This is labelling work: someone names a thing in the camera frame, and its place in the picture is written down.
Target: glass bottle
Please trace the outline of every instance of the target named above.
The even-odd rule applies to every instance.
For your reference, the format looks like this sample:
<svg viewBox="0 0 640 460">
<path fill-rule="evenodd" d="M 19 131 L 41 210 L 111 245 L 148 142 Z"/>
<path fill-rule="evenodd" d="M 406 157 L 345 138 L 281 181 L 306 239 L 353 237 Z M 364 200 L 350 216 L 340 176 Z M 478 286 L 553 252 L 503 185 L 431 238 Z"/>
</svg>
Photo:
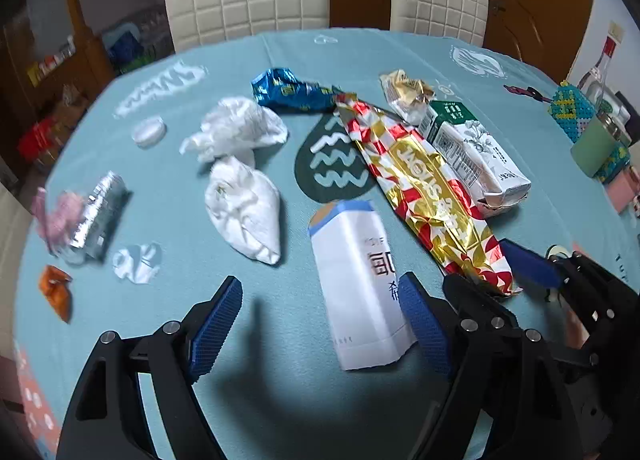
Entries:
<svg viewBox="0 0 640 460">
<path fill-rule="evenodd" d="M 578 83 L 578 89 L 596 106 L 596 111 L 600 109 L 600 101 L 604 92 L 604 84 L 607 78 L 607 70 L 616 48 L 616 42 L 609 36 L 604 43 L 602 54 L 598 62 L 593 66 Z"/>
</svg>

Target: small white bottle cap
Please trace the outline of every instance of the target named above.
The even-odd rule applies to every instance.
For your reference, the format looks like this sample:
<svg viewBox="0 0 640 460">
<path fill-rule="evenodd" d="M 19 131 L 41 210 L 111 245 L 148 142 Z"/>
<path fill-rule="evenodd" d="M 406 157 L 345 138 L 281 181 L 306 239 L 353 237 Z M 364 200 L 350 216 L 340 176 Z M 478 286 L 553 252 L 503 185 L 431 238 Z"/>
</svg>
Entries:
<svg viewBox="0 0 640 460">
<path fill-rule="evenodd" d="M 162 117 L 149 117 L 133 129 L 131 137 L 140 148 L 149 148 L 159 142 L 165 133 Z"/>
</svg>

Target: white tissue paper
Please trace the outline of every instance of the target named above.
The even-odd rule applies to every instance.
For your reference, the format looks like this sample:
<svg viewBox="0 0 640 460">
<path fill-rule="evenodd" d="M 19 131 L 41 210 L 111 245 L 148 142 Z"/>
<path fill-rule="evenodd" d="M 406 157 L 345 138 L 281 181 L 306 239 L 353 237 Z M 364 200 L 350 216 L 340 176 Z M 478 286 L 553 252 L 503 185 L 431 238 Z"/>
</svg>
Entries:
<svg viewBox="0 0 640 460">
<path fill-rule="evenodd" d="M 219 156 L 236 154 L 250 164 L 253 155 L 249 157 L 249 154 L 253 148 L 283 144 L 289 135 L 276 113 L 246 97 L 222 99 L 204 116 L 200 129 L 185 138 L 180 146 L 181 154 L 197 151 L 200 162 L 213 162 Z"/>
<path fill-rule="evenodd" d="M 252 260 L 280 259 L 280 195 L 267 176 L 227 156 L 214 163 L 204 194 L 207 212 L 222 237 Z"/>
</svg>

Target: light blue tablecloth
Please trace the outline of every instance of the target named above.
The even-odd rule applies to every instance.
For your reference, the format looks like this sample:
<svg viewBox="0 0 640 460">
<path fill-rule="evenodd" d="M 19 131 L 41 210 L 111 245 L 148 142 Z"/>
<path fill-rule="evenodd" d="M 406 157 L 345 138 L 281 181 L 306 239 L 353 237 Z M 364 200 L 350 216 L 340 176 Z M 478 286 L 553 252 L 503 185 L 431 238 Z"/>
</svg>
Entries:
<svg viewBox="0 0 640 460">
<path fill-rule="evenodd" d="M 178 72 L 187 77 L 170 73 L 171 84 L 136 91 L 178 63 Z M 180 156 L 178 147 L 219 99 L 251 97 L 251 79 L 274 66 L 380 105 L 385 100 L 378 75 L 403 68 L 433 84 L 438 98 L 462 100 L 532 182 L 524 204 L 489 221 L 497 237 L 540 253 L 551 244 L 571 249 L 577 242 L 634 289 L 640 287 L 635 218 L 618 216 L 602 186 L 578 169 L 569 154 L 571 142 L 547 114 L 547 104 L 503 87 L 533 86 L 552 97 L 556 85 L 538 70 L 457 39 L 377 30 L 270 33 L 197 48 L 114 81 L 47 182 L 50 207 L 65 189 L 89 192 L 108 170 L 122 175 L 133 191 L 104 265 L 66 266 L 47 254 L 33 227 L 27 240 L 15 337 L 60 425 L 103 331 L 114 329 L 122 337 L 151 333 L 209 299 L 228 274 L 242 281 L 242 310 L 212 373 L 194 390 L 230 460 L 405 458 L 430 401 L 443 397 L 442 380 L 430 373 L 417 347 L 385 368 L 345 373 L 338 367 L 306 234 L 319 204 L 294 178 L 296 154 L 318 115 L 283 115 L 287 143 L 257 153 L 259 169 L 282 196 L 281 262 L 268 266 L 247 259 L 210 223 L 204 207 L 207 173 L 194 155 Z M 131 130 L 153 115 L 162 115 L 168 133 L 156 147 L 140 150 Z M 362 198 L 382 216 L 398 273 L 414 271 L 431 294 L 441 295 L 437 266 L 377 185 Z M 153 242 L 162 249 L 162 263 L 150 284 L 116 277 L 111 262 L 117 250 Z M 69 325 L 38 290 L 47 263 L 73 277 Z M 558 308 L 543 304 L 540 296 L 521 294 L 507 306 L 523 328 L 562 337 Z M 152 435 L 159 456 L 171 459 L 147 377 L 142 376 L 143 398 Z"/>
</svg>

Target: blue plastic bag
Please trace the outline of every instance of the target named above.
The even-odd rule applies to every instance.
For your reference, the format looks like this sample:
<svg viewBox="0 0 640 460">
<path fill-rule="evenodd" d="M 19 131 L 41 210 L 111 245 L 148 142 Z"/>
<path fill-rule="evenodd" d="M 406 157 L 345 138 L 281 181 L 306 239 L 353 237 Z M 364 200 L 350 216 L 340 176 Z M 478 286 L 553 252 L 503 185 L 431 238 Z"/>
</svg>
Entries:
<svg viewBox="0 0 640 460">
<path fill-rule="evenodd" d="M 143 55 L 145 49 L 130 31 L 126 31 L 109 50 L 109 59 L 117 67 L 131 63 L 135 58 Z"/>
<path fill-rule="evenodd" d="M 326 112 L 335 107 L 334 92 L 318 83 L 305 83 L 288 68 L 270 68 L 251 81 L 260 106 L 286 106 L 303 112 Z"/>
</svg>

